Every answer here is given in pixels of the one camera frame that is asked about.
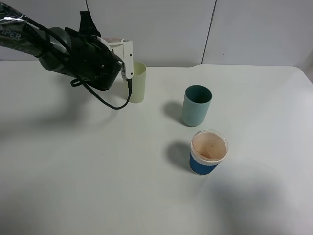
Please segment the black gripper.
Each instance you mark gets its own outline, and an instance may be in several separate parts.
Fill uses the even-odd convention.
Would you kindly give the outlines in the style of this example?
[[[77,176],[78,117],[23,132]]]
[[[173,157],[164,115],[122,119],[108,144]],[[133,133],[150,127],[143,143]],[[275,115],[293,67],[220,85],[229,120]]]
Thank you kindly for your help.
[[[45,52],[39,57],[39,62],[46,70],[74,77],[69,69],[72,68],[93,88],[108,90],[112,86],[122,69],[122,60],[97,40],[96,36],[100,37],[100,32],[92,20],[90,11],[80,11],[79,33],[68,27],[53,27],[50,30],[70,46],[71,53],[69,57],[63,58],[63,65],[51,52]]]

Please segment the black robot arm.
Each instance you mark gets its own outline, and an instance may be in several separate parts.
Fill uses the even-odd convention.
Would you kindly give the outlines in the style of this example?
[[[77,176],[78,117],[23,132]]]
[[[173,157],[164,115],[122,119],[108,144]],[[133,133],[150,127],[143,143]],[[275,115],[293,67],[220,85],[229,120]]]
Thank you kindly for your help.
[[[38,58],[48,71],[73,77],[101,91],[108,90],[123,60],[101,40],[90,12],[80,11],[79,31],[46,28],[11,6],[0,4],[0,44]]]

